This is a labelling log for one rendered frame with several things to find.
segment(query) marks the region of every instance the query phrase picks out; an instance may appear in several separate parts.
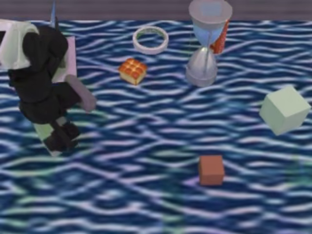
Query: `black wetsuit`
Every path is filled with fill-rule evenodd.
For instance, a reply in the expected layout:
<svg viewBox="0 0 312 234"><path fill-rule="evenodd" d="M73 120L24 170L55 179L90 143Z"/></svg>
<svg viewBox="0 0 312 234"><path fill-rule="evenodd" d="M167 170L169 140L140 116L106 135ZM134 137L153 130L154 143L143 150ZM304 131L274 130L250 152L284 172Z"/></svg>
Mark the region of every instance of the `black wetsuit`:
<svg viewBox="0 0 312 234"><path fill-rule="evenodd" d="M52 78L68 49L66 37L49 26L39 26L38 30L39 34L27 33L22 44L31 66L9 70L9 84L20 98L19 109L23 115L32 123L50 123L55 130L51 135L53 139L50 139L54 150L65 150L70 148L70 141L79 132L73 124L61 129L56 120L65 116L67 109L81 99L67 82L52 84Z"/></svg>

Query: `green box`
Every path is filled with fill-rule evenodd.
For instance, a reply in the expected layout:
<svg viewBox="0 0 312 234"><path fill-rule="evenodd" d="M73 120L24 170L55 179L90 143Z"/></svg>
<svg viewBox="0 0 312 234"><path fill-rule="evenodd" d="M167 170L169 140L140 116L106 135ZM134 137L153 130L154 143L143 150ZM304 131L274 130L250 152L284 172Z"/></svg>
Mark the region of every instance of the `green box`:
<svg viewBox="0 0 312 234"><path fill-rule="evenodd" d="M300 127L311 106L292 86L266 95L260 116L275 135Z"/></svg>

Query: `blue water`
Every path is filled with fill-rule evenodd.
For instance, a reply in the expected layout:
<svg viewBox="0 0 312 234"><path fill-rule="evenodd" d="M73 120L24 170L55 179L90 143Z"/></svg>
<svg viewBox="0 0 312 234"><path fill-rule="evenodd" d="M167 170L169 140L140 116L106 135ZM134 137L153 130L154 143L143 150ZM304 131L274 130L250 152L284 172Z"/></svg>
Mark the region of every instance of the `blue water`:
<svg viewBox="0 0 312 234"><path fill-rule="evenodd" d="M169 33L164 53L134 50L145 24ZM78 73L98 107L71 110L80 145L53 158L0 73L0 234L312 233L311 115L281 136L258 115L265 95L289 84L311 102L312 22L231 22L206 88L184 76L199 46L190 22L60 27L77 37ZM117 72L130 57L148 66L137 87ZM214 154L224 184L201 187L198 158Z"/></svg>

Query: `sand timer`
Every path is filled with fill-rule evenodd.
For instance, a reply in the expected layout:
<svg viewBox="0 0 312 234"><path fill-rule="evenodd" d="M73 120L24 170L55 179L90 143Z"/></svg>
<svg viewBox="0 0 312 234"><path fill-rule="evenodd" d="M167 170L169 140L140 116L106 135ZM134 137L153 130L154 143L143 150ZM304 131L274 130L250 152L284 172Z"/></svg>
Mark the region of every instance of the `sand timer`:
<svg viewBox="0 0 312 234"><path fill-rule="evenodd" d="M217 75L215 56L210 49L232 16L232 7L225 0L193 0L189 6L193 31L201 47L186 66L186 79L193 85L213 84Z"/></svg>

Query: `hourglass top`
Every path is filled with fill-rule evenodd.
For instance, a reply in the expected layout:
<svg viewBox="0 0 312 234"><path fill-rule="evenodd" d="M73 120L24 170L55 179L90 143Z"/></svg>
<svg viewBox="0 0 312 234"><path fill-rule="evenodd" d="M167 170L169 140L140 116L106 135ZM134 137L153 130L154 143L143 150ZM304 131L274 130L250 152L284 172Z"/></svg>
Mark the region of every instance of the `hourglass top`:
<svg viewBox="0 0 312 234"><path fill-rule="evenodd" d="M222 24L232 16L232 7L225 0L193 0L189 12L195 24Z"/></svg>

